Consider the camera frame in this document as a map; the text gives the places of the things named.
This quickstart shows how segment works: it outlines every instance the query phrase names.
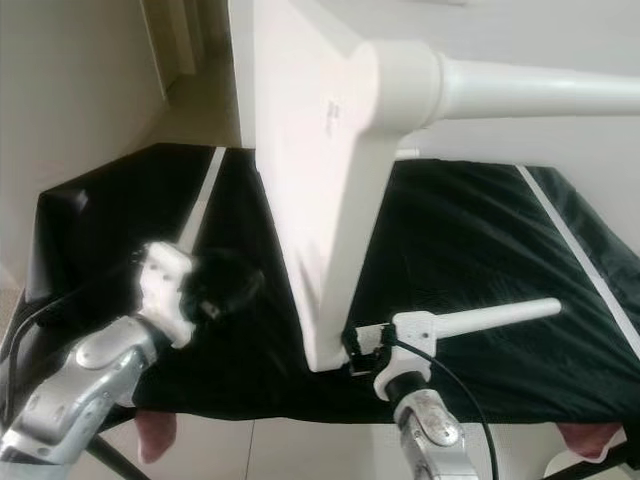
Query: white plastic rod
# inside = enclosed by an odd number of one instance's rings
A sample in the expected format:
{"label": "white plastic rod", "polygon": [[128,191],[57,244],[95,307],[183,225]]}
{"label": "white plastic rod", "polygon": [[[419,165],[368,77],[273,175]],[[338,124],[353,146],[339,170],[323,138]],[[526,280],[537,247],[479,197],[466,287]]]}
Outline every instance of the white plastic rod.
{"label": "white plastic rod", "polygon": [[467,312],[438,315],[434,320],[435,331],[437,338],[455,337],[465,333],[557,315],[561,310],[562,305],[555,298],[480,308]]}
{"label": "white plastic rod", "polygon": [[640,78],[441,56],[436,119],[640,115]]}

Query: black tablecloth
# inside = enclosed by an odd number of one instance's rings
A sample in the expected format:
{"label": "black tablecloth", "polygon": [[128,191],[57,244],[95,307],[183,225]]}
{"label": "black tablecloth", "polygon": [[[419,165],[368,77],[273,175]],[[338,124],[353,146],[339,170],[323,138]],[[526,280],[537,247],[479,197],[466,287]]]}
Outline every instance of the black tablecloth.
{"label": "black tablecloth", "polygon": [[[25,346],[22,378],[44,375],[74,338],[133,311],[137,267],[105,272],[146,242],[177,240],[212,152],[155,145],[41,195],[26,297],[14,325],[93,283],[42,319]],[[555,170],[530,171],[640,328],[640,260]],[[138,406],[224,419],[391,420],[372,376],[308,370],[252,151],[231,149],[225,157],[196,253],[216,248],[241,253],[263,271],[266,286],[251,307],[222,326],[199,327],[191,345],[163,356],[145,373]],[[520,173],[437,160],[395,165],[351,326],[406,310],[451,313],[543,297],[559,298],[563,312],[442,340],[438,358],[493,422],[637,422],[640,361]],[[478,420],[437,370],[432,385],[458,418]]]}

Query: white wall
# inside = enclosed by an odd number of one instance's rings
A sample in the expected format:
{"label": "white wall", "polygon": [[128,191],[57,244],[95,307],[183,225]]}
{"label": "white wall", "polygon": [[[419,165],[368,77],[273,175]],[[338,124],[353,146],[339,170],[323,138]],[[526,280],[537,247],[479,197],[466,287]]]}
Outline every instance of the white wall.
{"label": "white wall", "polygon": [[204,64],[204,36],[196,0],[168,0],[180,73],[197,74]]}
{"label": "white wall", "polygon": [[138,1],[0,9],[0,262],[21,282],[38,192],[120,156],[163,98]]}
{"label": "white wall", "polygon": [[245,148],[255,148],[255,93],[253,55],[253,3],[255,0],[229,0],[229,25],[233,68],[238,92],[240,138]]}
{"label": "white wall", "polygon": [[[640,76],[640,31],[633,0],[476,0],[468,7],[397,0],[293,1],[304,15],[335,16],[354,35],[327,40],[345,54],[360,37],[421,37],[453,58]],[[255,139],[252,0],[230,3],[243,142]],[[442,122],[406,139],[426,156],[555,164],[636,251],[640,226],[640,119],[535,119]]]}
{"label": "white wall", "polygon": [[228,42],[229,12],[225,1],[198,0],[198,10],[210,53],[216,53],[221,43]]}

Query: black wire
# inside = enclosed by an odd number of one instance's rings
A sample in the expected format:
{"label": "black wire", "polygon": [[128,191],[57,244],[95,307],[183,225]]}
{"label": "black wire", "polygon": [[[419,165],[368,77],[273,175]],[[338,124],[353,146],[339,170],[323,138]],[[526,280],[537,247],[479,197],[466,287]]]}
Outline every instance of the black wire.
{"label": "black wire", "polygon": [[493,443],[493,436],[491,435],[491,430],[489,429],[489,422],[487,422],[487,417],[485,417],[484,412],[480,407],[480,404],[478,403],[476,398],[473,396],[471,391],[467,388],[467,386],[464,383],[462,383],[462,380],[460,380],[455,373],[453,373],[442,362],[440,362],[439,360],[436,360],[428,353],[425,353],[422,350],[412,345],[409,345],[408,343],[405,343],[401,340],[395,340],[395,345],[397,345],[400,348],[404,348],[405,350],[415,355],[418,355],[419,357],[422,357],[425,360],[433,363],[440,370],[442,370],[449,377],[451,377],[451,379],[454,380],[458,384],[458,386],[464,391],[464,393],[467,395],[467,398],[471,401],[475,409],[478,411],[478,415],[480,416],[480,422],[482,423],[482,429],[484,430],[484,434],[487,437],[487,445],[489,446],[489,457],[491,458],[491,478],[493,480],[499,480],[500,477],[498,473],[498,458],[496,456],[496,447]]}

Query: white tape line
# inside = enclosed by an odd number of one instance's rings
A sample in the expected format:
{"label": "white tape line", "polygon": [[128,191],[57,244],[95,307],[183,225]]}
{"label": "white tape line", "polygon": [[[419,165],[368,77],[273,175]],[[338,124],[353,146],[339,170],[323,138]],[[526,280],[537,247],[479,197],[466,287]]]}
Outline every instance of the white tape line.
{"label": "white tape line", "polygon": [[611,315],[613,315],[613,318],[622,331],[622,334],[627,339],[627,342],[629,342],[629,346],[636,354],[638,359],[640,359],[640,335],[631,323],[631,320],[629,320],[629,317],[627,316],[624,309],[618,303],[618,300],[613,295],[613,292],[611,292],[611,289],[607,285],[607,282],[598,273],[596,267],[589,259],[589,256],[582,249],[576,237],[574,237],[573,233],[571,233],[571,230],[569,230],[567,224],[564,223],[564,220],[562,220],[562,217],[555,209],[555,207],[551,204],[531,173],[529,173],[526,167],[517,166],[516,168],[518,169],[524,180],[527,182],[542,207],[549,215],[549,218],[551,218],[551,221],[560,232],[560,235],[562,235],[562,238],[564,238],[564,241],[567,242],[569,249],[576,257],[576,260],[578,260],[578,263],[580,263],[583,270],[591,280],[591,283],[593,283],[593,286],[596,288],[596,290],[606,303],[607,307],[609,308],[609,311],[611,312]]}
{"label": "white tape line", "polygon": [[213,186],[216,183],[216,178],[218,178],[220,165],[222,165],[222,159],[224,158],[226,151],[227,149],[224,147],[217,147],[215,152],[213,152],[211,164],[209,165],[207,175],[204,177],[204,181],[202,182],[200,193],[198,194],[196,203],[191,209],[187,223],[185,224],[182,234],[180,235],[180,240],[178,241],[178,247],[185,253],[191,253],[196,244],[198,232],[200,232],[200,225],[202,225],[202,220],[204,218],[204,212],[207,210],[207,204],[211,198]]}

